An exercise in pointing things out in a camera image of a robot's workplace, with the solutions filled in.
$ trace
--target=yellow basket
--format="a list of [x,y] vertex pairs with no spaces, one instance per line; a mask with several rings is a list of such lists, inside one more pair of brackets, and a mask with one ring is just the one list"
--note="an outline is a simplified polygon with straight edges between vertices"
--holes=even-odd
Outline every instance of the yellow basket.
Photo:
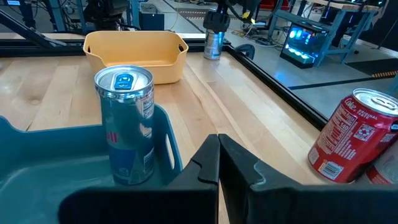
[[95,73],[112,65],[138,65],[152,72],[155,84],[182,78],[188,45],[168,31],[97,31],[83,50]]

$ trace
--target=blue can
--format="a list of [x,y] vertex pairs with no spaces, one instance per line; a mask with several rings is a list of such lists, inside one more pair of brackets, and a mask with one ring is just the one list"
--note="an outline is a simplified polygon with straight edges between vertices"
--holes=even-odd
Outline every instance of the blue can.
[[154,77],[133,65],[104,68],[95,77],[116,183],[139,184],[154,172]]

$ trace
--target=teal plastic tray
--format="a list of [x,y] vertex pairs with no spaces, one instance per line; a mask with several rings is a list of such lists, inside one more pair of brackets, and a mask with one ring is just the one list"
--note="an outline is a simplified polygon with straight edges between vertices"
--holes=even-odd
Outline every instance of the teal plastic tray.
[[[182,170],[169,117],[159,106],[154,124],[155,170],[140,187],[167,185]],[[0,223],[58,223],[58,205],[69,194],[114,186],[102,125],[24,132],[0,117],[0,147]]]

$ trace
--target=workbench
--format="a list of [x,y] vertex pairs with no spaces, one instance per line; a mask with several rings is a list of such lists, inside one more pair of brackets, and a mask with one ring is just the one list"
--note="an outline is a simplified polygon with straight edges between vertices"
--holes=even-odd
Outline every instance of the workbench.
[[[305,9],[305,6],[307,3],[311,4],[321,4],[323,6],[328,5],[328,1],[326,0],[303,0],[300,3],[300,8],[298,9],[298,16],[302,16],[303,11]],[[315,65],[318,67],[323,59],[325,58],[326,55],[330,54],[340,54],[341,55],[341,63],[343,63],[346,59],[346,57],[353,51],[353,46],[355,42],[358,40],[359,36],[361,35],[362,31],[366,30],[369,28],[370,22],[374,16],[374,14],[379,10],[379,7],[377,6],[364,6],[362,12],[364,13],[362,19],[360,20],[359,24],[356,26],[355,31],[351,34],[351,38],[346,44],[345,47],[340,47],[340,48],[334,48],[331,47],[331,42],[333,38],[336,35],[336,31],[341,25],[341,22],[343,21],[344,16],[346,15],[347,12],[358,12],[360,10],[360,6],[354,5],[354,4],[343,4],[343,3],[337,3],[337,2],[331,2],[330,7],[339,9],[335,20],[333,21],[332,25],[328,27],[328,35],[325,39],[325,43],[323,44],[319,56],[315,59]],[[276,26],[276,20],[278,18],[279,11],[276,12],[275,14],[275,19],[272,21],[271,27],[269,29],[269,37],[272,37],[272,33],[275,29]],[[287,19],[292,21],[293,19],[289,19],[289,17],[282,16],[281,18]]]
[[[0,61],[0,115],[15,128],[33,131],[101,123],[94,73],[84,56]],[[188,53],[183,78],[156,85],[155,103],[169,115],[184,165],[207,135],[226,133],[294,180],[325,183],[307,162],[319,130],[227,52],[219,61]],[[228,223],[223,198],[219,219]]]

